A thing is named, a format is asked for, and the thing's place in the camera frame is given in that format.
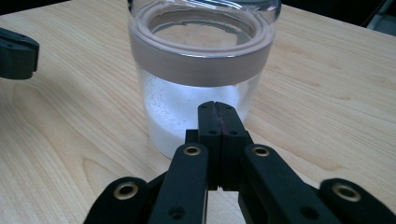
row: wooden surface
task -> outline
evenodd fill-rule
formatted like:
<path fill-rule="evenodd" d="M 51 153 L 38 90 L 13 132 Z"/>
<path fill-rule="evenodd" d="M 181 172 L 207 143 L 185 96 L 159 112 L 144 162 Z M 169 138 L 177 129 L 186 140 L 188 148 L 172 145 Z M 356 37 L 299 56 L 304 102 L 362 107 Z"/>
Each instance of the wooden surface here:
<path fill-rule="evenodd" d="M 150 143 L 124 0 L 0 17 L 41 45 L 29 80 L 0 78 L 0 222 L 81 223 L 113 180 L 170 161 Z M 396 37 L 283 7 L 246 120 L 307 183 L 349 179 L 396 212 Z M 243 223 L 209 193 L 207 223 Z"/>

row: black object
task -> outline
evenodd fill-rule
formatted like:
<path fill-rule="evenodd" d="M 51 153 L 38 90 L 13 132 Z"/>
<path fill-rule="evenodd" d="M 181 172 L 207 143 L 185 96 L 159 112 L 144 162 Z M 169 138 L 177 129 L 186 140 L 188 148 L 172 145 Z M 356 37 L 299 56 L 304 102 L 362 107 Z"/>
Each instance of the black object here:
<path fill-rule="evenodd" d="M 385 0 L 282 0 L 282 3 L 365 27 Z"/>
<path fill-rule="evenodd" d="M 68 0 L 1 0 L 0 15 L 18 12 L 35 7 L 44 7 Z"/>
<path fill-rule="evenodd" d="M 0 77 L 28 79 L 37 70 L 39 45 L 26 35 L 0 28 Z"/>
<path fill-rule="evenodd" d="M 198 130 L 186 131 L 167 173 L 147 183 L 124 177 L 99 196 L 90 223 L 205 223 L 208 190 L 238 191 L 247 223 L 396 223 L 358 185 L 329 179 L 306 185 L 270 147 L 253 144 L 233 107 L 198 107 Z"/>

